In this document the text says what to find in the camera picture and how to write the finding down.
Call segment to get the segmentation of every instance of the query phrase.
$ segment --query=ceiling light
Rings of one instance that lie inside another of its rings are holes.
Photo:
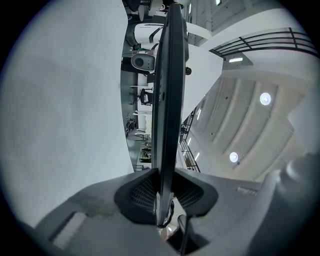
[[[198,157],[199,157],[200,153],[196,154],[196,157],[195,157],[195,161],[197,161]]]
[[[235,162],[238,161],[238,154],[237,154],[236,152],[232,152],[232,153],[230,154],[230,161],[231,161],[232,163],[235,163]]]
[[[271,102],[270,94],[267,92],[262,93],[260,96],[260,102],[262,105],[265,105],[265,106],[269,105]]]
[[[229,63],[231,62],[242,62],[243,58],[232,58],[229,60]]]
[[[201,113],[201,109],[199,109],[199,114],[198,114],[198,117],[196,118],[197,120],[199,120],[200,113]]]

